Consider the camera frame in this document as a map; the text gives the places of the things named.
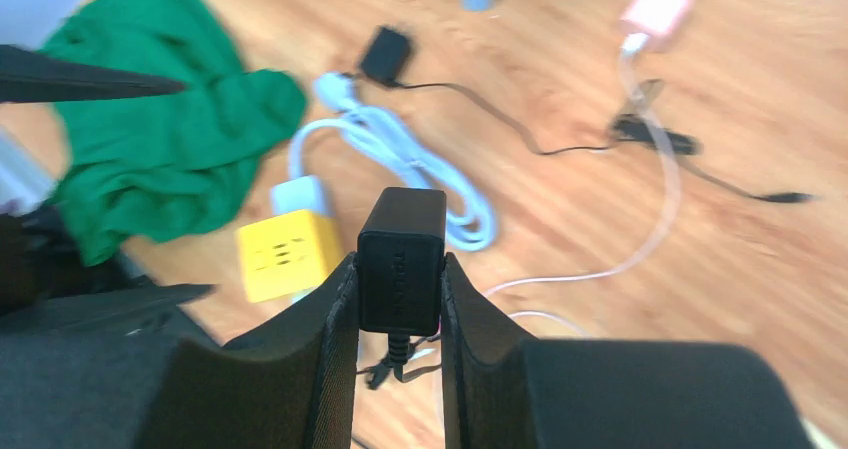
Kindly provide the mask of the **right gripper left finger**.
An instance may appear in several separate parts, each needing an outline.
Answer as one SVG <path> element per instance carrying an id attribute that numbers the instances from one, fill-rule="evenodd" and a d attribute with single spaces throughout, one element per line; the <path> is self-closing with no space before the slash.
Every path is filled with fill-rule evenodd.
<path id="1" fill-rule="evenodd" d="M 170 351 L 138 448 L 347 448 L 359 328 L 355 257 L 220 348 Z"/>

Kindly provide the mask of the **black tp-link power adapter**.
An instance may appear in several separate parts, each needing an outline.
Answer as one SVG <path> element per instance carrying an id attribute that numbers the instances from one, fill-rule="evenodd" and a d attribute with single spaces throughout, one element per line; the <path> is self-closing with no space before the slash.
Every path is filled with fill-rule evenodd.
<path id="1" fill-rule="evenodd" d="M 359 327 L 387 336 L 386 356 L 364 373 L 379 388 L 404 366 L 420 342 L 440 328 L 447 198 L 443 191 L 388 187 L 357 238 Z"/>

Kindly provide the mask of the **yellow cube socket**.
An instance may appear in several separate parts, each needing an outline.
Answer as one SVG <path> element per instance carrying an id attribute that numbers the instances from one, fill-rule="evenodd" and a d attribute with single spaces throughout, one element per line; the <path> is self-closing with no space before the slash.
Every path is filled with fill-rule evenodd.
<path id="1" fill-rule="evenodd" d="M 299 298 L 320 286 L 343 259 L 335 220 L 300 209 L 236 231 L 243 288 L 251 303 Z"/>

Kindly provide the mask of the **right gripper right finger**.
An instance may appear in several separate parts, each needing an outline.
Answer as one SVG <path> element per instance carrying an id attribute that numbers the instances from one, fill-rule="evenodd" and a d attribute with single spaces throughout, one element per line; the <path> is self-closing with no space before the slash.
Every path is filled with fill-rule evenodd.
<path id="1" fill-rule="evenodd" d="M 808 448 L 782 380 L 738 345 L 542 339 L 442 275 L 449 448 Z"/>

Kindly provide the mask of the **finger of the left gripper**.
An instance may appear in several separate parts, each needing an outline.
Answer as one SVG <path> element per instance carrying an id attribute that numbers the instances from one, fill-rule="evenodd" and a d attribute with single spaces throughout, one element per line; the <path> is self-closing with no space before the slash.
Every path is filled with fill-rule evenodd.
<path id="1" fill-rule="evenodd" d="M 205 329 L 181 308 L 205 296 L 209 285 L 155 284 L 108 293 L 40 302 L 1 318 L 1 334 L 115 332 L 123 335 L 165 334 L 209 340 Z"/>
<path id="2" fill-rule="evenodd" d="M 1 101 L 44 103 L 176 94 L 181 81 L 58 60 L 13 45 L 1 47 Z"/>

